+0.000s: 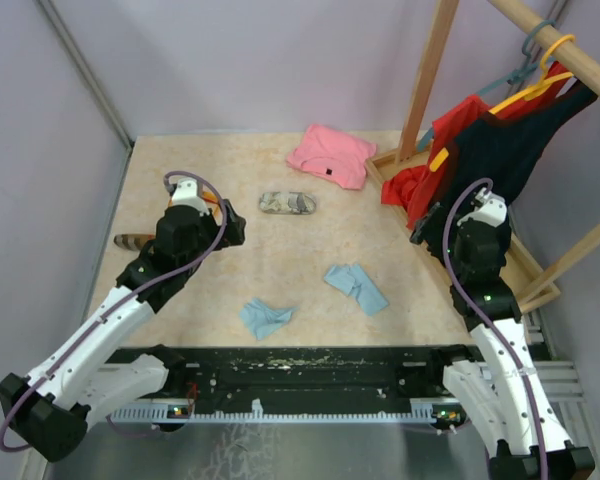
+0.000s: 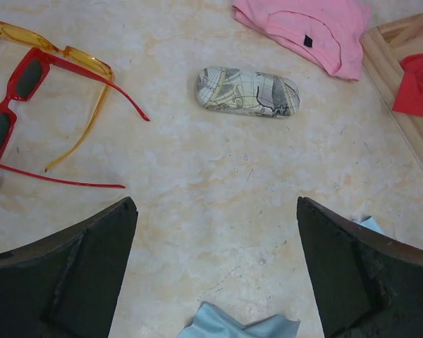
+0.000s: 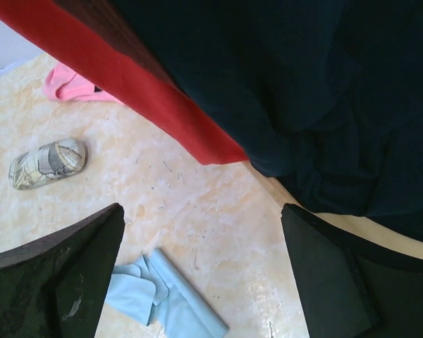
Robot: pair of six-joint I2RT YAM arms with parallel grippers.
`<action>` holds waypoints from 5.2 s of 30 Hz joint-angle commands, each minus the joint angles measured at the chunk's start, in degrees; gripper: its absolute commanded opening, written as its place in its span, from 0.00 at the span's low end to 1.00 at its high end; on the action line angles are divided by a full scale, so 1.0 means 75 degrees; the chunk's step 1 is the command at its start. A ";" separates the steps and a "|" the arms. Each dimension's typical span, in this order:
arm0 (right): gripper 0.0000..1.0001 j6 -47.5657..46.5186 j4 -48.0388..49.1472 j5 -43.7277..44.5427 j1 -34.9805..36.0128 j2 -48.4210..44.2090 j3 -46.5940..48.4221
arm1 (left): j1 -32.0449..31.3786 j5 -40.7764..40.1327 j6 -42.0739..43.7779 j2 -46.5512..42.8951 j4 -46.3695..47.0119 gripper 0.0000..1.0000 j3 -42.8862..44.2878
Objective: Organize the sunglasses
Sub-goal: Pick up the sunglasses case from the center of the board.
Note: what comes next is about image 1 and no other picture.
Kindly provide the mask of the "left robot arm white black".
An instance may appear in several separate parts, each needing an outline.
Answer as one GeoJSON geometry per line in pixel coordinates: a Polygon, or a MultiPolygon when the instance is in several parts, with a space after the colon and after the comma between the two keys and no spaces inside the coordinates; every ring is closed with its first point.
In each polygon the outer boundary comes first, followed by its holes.
{"type": "Polygon", "coordinates": [[[136,259],[117,277],[105,300],[52,355],[25,376],[0,382],[0,450],[12,430],[46,460],[72,453],[87,432],[119,408],[156,394],[174,397],[188,384],[186,361],[159,344],[130,363],[109,365],[121,343],[154,317],[214,251],[240,246],[246,221],[228,200],[222,218],[191,205],[168,207],[136,259]]]}

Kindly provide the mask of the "map print glasses case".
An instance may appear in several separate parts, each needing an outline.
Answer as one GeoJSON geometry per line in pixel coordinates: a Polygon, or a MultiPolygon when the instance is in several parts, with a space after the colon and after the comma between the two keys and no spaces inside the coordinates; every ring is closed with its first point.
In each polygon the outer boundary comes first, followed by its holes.
{"type": "Polygon", "coordinates": [[[266,214],[311,215],[317,210],[317,201],[303,192],[265,192],[259,199],[259,209],[266,214]]]}

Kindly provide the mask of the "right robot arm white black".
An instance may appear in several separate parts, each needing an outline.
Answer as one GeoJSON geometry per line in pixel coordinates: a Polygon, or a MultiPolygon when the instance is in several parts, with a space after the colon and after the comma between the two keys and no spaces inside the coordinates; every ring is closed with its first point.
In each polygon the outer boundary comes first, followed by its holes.
{"type": "Polygon", "coordinates": [[[505,204],[470,201],[452,214],[435,204],[417,221],[412,242],[452,268],[450,295],[490,377],[464,345],[432,355],[428,387],[452,394],[480,435],[493,479],[587,479],[588,447],[575,445],[547,398],[526,342],[521,312],[501,277],[511,228],[505,204]]]}

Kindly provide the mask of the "light blue cloth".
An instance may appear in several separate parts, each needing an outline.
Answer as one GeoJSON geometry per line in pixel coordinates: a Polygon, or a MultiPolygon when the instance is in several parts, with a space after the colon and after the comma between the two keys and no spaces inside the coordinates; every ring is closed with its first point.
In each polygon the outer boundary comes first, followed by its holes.
{"type": "Polygon", "coordinates": [[[244,305],[239,316],[249,332],[260,341],[288,324],[296,310],[296,307],[272,308],[253,298],[244,305]]]}
{"type": "Polygon", "coordinates": [[[353,298],[367,316],[374,316],[389,306],[386,297],[359,264],[333,265],[324,275],[324,281],[353,298]]]}

